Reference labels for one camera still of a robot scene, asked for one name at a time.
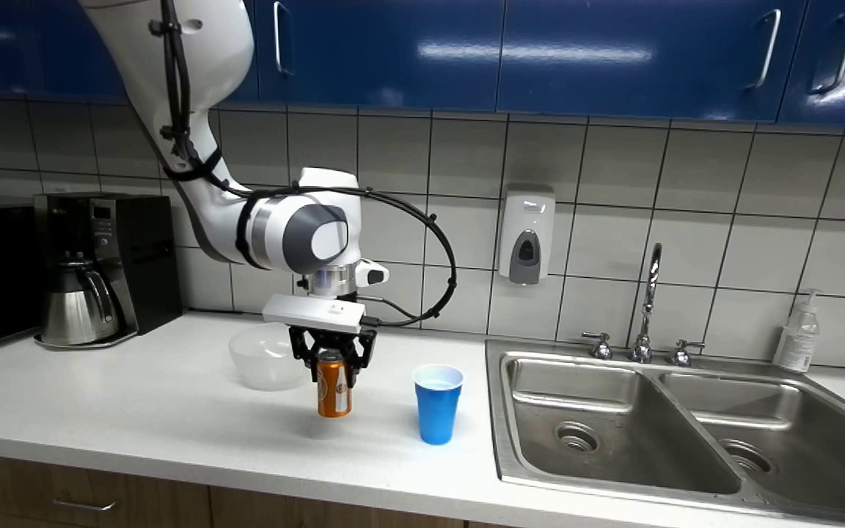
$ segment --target white countertop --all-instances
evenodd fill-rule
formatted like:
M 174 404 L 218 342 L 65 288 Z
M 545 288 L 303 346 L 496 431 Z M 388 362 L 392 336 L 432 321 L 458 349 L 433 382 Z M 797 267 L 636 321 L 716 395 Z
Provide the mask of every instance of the white countertop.
M 352 417 L 320 420 L 313 383 L 285 392 L 238 383 L 225 342 L 253 326 L 187 314 L 102 351 L 43 351 L 31 340 L 0 346 L 0 456 L 499 525 L 797 525 L 499 481 L 480 340 L 382 335 Z M 448 445 L 416 439 L 420 362 L 465 371 Z M 845 371 L 813 379 L 845 395 Z

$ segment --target blue cup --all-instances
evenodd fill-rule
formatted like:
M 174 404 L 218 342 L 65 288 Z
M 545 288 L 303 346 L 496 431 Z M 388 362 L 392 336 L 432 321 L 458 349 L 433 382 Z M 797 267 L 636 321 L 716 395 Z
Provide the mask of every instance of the blue cup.
M 421 442 L 442 445 L 452 439 L 460 370 L 454 367 L 421 367 L 416 371 L 416 420 Z

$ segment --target coffee maker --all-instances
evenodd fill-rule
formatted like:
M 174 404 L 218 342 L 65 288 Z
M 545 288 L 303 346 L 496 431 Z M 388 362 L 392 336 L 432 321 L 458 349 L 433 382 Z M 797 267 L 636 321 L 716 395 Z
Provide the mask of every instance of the coffee maker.
M 36 210 L 50 267 L 41 346 L 115 346 L 185 311 L 168 197 L 46 194 Z

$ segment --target sink basin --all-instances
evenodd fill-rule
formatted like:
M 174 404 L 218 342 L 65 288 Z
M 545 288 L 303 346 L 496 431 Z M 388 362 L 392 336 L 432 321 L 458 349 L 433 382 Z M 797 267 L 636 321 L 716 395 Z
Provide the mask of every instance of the sink basin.
M 549 474 L 735 492 L 740 474 L 633 370 L 509 358 L 509 414 L 526 464 Z
M 845 522 L 845 401 L 809 379 L 505 342 L 487 379 L 505 481 Z
M 845 406 L 809 383 L 663 376 L 750 481 L 797 500 L 845 514 Z

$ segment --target white tile wall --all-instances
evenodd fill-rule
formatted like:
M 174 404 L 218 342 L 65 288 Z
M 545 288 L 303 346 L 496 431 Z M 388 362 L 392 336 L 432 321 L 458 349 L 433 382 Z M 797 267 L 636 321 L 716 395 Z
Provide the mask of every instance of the white tile wall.
M 458 295 L 426 332 L 562 342 L 611 332 L 627 342 L 640 326 L 643 261 L 661 241 L 656 346 L 685 336 L 706 340 L 710 355 L 762 361 L 797 288 L 818 288 L 818 362 L 845 367 L 845 134 L 837 129 L 350 109 L 223 109 L 212 122 L 241 181 L 282 185 L 303 164 L 326 164 L 436 214 L 463 269 Z M 539 288 L 493 274 L 505 185 L 549 185 L 559 198 L 551 277 Z M 96 186 L 174 198 L 190 308 L 259 311 L 269 292 L 289 291 L 286 273 L 200 252 L 127 106 L 0 101 L 0 203 Z M 401 214 L 364 207 L 364 252 L 392 269 L 389 283 L 364 292 L 421 311 L 448 274 L 441 245 Z

